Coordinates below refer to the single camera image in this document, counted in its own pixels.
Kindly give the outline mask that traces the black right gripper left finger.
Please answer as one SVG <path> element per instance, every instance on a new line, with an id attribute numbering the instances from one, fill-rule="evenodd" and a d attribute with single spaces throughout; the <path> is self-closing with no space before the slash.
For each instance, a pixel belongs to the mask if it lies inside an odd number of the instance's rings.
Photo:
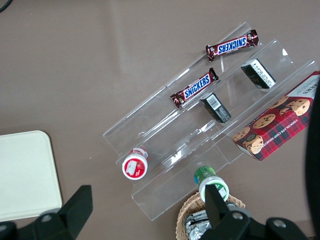
<path id="1" fill-rule="evenodd" d="M 36 240 L 75 240 L 93 211 L 92 187 L 82 185 L 56 213 L 34 222 Z"/>

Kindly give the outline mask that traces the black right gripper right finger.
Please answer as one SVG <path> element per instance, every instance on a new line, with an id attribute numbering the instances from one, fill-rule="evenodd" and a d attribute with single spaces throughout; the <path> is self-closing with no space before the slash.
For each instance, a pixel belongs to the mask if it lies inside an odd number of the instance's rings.
<path id="1" fill-rule="evenodd" d="M 214 185 L 205 186 L 205 211 L 211 225 L 202 240 L 246 240 L 250 218 L 241 211 L 230 210 Z"/>

